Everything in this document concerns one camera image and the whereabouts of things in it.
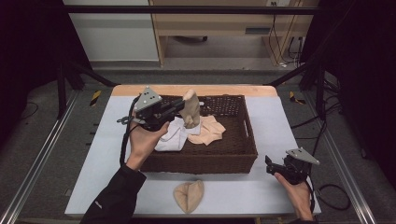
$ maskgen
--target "folded cloth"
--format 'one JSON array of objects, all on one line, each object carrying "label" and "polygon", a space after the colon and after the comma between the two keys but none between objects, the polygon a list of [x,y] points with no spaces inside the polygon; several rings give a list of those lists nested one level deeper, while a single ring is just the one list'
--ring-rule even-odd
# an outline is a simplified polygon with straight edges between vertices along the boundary
[{"label": "folded cloth", "polygon": [[204,197],[204,182],[197,180],[193,183],[183,183],[174,190],[177,205],[184,213],[193,212]]},{"label": "folded cloth", "polygon": [[201,117],[201,133],[189,134],[188,139],[194,144],[209,145],[211,142],[222,139],[225,128],[216,121],[214,116]]},{"label": "folded cloth", "polygon": [[184,108],[178,113],[184,119],[186,129],[191,129],[200,124],[199,99],[194,90],[189,90],[183,95]]},{"label": "folded cloth", "polygon": [[189,134],[199,134],[201,125],[192,129],[184,127],[184,120],[175,118],[170,122],[168,133],[163,135],[158,141],[157,146],[154,148],[157,151],[180,151],[186,143]]}]

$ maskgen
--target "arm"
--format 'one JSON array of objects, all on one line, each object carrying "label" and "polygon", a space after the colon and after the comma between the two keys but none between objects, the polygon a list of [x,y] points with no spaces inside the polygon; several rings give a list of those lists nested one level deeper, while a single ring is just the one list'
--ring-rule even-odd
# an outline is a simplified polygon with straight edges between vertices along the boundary
[{"label": "arm", "polygon": [[130,134],[131,155],[125,165],[114,174],[102,192],[92,202],[81,224],[126,224],[134,213],[137,193],[146,177],[138,172],[146,158],[157,145],[161,136],[167,133],[169,122],[155,133],[136,127]]},{"label": "arm", "polygon": [[290,224],[317,223],[310,210],[310,191],[308,186],[305,183],[292,185],[279,173],[275,173],[275,177],[288,192],[289,199],[298,218]]}]

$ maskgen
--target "wooden table edge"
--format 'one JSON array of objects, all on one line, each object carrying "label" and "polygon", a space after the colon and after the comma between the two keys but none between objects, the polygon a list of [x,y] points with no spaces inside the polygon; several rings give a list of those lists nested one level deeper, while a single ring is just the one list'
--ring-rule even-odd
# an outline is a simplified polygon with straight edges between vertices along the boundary
[{"label": "wooden table edge", "polygon": [[188,90],[195,90],[197,95],[245,95],[277,96],[273,86],[255,85],[119,85],[113,89],[111,96],[138,95],[147,86],[160,95],[184,95]]}]

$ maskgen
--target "black sleeve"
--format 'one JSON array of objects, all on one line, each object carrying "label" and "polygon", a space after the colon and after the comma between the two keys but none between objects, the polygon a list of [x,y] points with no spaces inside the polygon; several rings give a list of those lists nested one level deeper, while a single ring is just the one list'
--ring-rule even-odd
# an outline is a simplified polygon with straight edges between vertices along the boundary
[{"label": "black sleeve", "polygon": [[295,219],[294,221],[292,221],[289,224],[318,224],[316,221],[303,221],[300,219]]},{"label": "black sleeve", "polygon": [[126,165],[114,174],[102,192],[92,202],[81,224],[126,224],[134,214],[137,192],[146,177]]}]

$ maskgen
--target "beige sock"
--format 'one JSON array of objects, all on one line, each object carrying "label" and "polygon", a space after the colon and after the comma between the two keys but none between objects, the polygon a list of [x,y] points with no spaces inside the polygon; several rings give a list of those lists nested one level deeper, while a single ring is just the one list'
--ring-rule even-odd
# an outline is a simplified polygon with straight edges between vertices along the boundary
[{"label": "beige sock", "polygon": [[198,96],[194,90],[189,90],[183,96],[184,109],[178,113],[184,120],[186,129],[195,128],[200,124],[200,107]]},{"label": "beige sock", "polygon": [[215,117],[201,117],[201,123],[201,133],[197,135],[189,134],[190,142],[208,146],[211,142],[222,139],[225,128],[216,121]]},{"label": "beige sock", "polygon": [[177,205],[184,213],[193,212],[204,196],[204,182],[197,180],[194,183],[184,183],[174,190],[174,197]]}]

